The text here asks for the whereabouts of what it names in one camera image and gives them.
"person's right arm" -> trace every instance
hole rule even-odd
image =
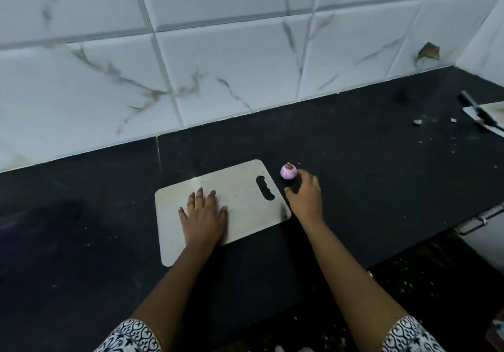
[[[312,244],[315,257],[331,288],[360,352],[377,352],[394,324],[407,312],[350,255],[322,218],[317,177],[299,170],[298,194],[285,189],[287,199]]]

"hand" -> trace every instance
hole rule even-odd
[[[183,208],[178,209],[180,222],[186,239],[186,248],[207,253],[208,256],[221,240],[227,229],[227,206],[217,212],[215,190],[205,199],[203,188],[189,195],[187,215]]]
[[[299,192],[294,194],[290,188],[285,188],[290,208],[303,227],[312,223],[323,223],[322,195],[318,178],[305,170],[298,170],[298,174],[302,180]]]

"peeled onion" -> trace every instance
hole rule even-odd
[[[297,175],[296,166],[294,166],[292,163],[287,162],[280,169],[280,175],[284,179],[294,179]]]

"person's left arm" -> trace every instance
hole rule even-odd
[[[187,201],[187,215],[178,210],[186,248],[149,296],[121,323],[95,352],[122,346],[147,351],[170,350],[198,274],[227,228],[227,207],[217,212],[215,191],[203,189]]]

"sleeve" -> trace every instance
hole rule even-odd
[[[413,316],[398,320],[383,341],[381,352],[444,352],[439,343]]]
[[[95,352],[161,352],[154,332],[140,320],[124,320]]]

